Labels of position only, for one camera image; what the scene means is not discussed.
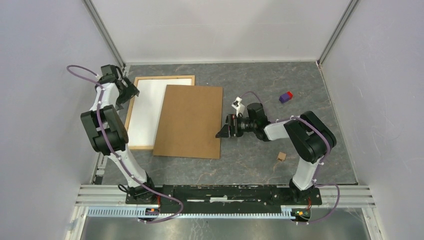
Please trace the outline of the brown backing board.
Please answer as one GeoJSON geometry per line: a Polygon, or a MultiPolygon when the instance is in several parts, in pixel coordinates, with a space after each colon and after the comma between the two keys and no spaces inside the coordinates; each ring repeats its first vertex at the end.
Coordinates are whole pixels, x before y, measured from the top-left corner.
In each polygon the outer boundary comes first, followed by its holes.
{"type": "Polygon", "coordinates": [[[167,85],[153,155],[219,159],[222,111],[222,87],[167,85]]]}

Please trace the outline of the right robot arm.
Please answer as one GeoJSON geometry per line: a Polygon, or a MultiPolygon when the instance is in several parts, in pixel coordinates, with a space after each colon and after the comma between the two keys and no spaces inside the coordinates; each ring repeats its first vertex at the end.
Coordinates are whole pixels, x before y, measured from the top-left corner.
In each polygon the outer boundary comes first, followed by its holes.
{"type": "Polygon", "coordinates": [[[335,135],[312,111],[272,123],[259,102],[247,106],[246,117],[242,113],[228,114],[225,124],[215,136],[220,139],[240,138],[244,133],[254,133],[257,139],[264,142],[291,140],[299,155],[288,191],[289,199],[295,204],[302,204],[309,198],[314,189],[318,165],[337,144],[335,135]]]}

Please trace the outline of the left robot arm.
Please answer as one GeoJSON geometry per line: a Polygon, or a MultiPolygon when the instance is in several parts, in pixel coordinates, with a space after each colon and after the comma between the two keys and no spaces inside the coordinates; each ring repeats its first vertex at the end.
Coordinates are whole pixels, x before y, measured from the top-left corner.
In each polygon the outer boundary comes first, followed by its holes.
{"type": "Polygon", "coordinates": [[[89,111],[80,115],[81,122],[95,152],[112,160],[127,184],[118,189],[126,193],[127,204],[152,204],[158,196],[152,179],[136,162],[129,148],[129,135],[119,117],[122,104],[140,91],[115,65],[104,65],[95,81],[96,98],[89,111]]]}

